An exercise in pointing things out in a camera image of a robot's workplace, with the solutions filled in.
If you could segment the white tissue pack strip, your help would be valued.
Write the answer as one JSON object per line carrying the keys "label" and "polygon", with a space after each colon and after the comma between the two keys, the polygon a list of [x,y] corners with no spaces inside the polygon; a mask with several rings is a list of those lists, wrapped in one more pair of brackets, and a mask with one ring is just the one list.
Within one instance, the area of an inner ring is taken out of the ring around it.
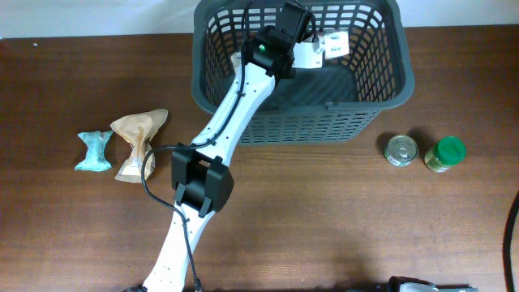
{"label": "white tissue pack strip", "polygon": [[[320,43],[324,47],[323,65],[326,60],[344,57],[350,53],[349,33],[346,31],[316,35],[311,32],[305,33],[301,42]],[[296,43],[282,39],[276,28],[267,26],[248,38],[244,51],[232,54],[230,60],[234,69],[238,69],[242,62],[253,63],[279,75],[283,70],[294,68],[293,48]]]}

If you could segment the grey plastic basket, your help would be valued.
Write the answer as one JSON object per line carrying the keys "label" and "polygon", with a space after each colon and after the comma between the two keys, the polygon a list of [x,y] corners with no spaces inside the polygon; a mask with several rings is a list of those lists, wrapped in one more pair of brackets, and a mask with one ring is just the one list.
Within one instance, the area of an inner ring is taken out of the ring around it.
{"label": "grey plastic basket", "polygon": [[[241,144],[288,144],[353,139],[381,111],[404,104],[414,74],[395,0],[305,1],[319,32],[349,34],[349,53],[317,69],[298,69],[259,107]],[[196,104],[214,114],[234,79],[231,56],[242,42],[244,1],[201,1],[194,12]]]}

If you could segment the tan paper bag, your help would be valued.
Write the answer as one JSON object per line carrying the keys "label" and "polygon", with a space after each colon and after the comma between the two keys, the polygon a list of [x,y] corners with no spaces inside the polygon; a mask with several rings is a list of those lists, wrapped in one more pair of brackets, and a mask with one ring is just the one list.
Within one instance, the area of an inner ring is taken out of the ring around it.
{"label": "tan paper bag", "polygon": [[110,124],[111,129],[130,146],[131,154],[122,163],[115,179],[126,183],[141,183],[141,170],[148,178],[154,170],[155,158],[152,154],[143,166],[145,155],[152,149],[150,142],[168,117],[167,109],[155,109],[141,114],[131,114]]}

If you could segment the teal snack wrapper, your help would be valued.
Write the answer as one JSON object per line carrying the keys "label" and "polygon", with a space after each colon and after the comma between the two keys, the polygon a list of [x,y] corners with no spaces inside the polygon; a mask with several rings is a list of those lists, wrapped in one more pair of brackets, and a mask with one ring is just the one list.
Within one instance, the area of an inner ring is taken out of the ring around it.
{"label": "teal snack wrapper", "polygon": [[78,137],[86,144],[85,158],[75,166],[75,170],[103,172],[112,165],[105,158],[105,148],[112,131],[80,132]]}

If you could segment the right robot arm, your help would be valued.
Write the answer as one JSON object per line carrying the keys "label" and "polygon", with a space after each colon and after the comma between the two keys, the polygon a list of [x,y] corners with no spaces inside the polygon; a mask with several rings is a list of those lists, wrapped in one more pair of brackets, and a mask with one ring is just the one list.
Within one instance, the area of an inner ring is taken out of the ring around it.
{"label": "right robot arm", "polygon": [[479,292],[478,288],[468,285],[436,284],[412,277],[390,277],[385,284],[373,284],[370,286],[351,288],[348,292]]}

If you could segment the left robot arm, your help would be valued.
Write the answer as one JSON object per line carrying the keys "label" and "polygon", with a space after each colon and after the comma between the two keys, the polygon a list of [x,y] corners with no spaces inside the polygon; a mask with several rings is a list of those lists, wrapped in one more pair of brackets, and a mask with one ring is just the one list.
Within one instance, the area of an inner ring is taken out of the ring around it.
{"label": "left robot arm", "polygon": [[190,144],[167,146],[175,194],[174,202],[165,206],[174,214],[142,291],[181,291],[187,273],[196,271],[193,251],[234,187],[229,165],[237,143],[276,82],[294,77],[294,46],[303,41],[314,20],[300,3],[287,2],[275,25],[250,36],[248,23],[249,12],[244,11],[234,81],[212,119]]}

